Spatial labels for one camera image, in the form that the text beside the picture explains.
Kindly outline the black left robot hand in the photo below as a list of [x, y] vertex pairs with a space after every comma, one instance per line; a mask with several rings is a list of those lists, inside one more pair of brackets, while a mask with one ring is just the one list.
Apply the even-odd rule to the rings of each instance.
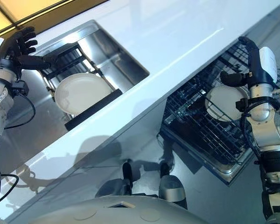
[[0, 68], [14, 73], [24, 70], [42, 70], [51, 66], [49, 58], [32, 56], [38, 44], [35, 28], [30, 26], [15, 32], [0, 45]]

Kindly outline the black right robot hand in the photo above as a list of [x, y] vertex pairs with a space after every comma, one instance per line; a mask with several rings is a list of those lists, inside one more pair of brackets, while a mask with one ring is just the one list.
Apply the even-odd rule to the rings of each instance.
[[239, 42], [245, 46], [248, 51], [249, 72], [228, 74], [225, 71], [220, 73], [221, 82], [230, 87], [240, 87], [248, 85], [248, 88], [258, 84], [269, 84], [274, 87], [273, 78], [261, 66], [259, 48], [251, 39], [240, 36]]

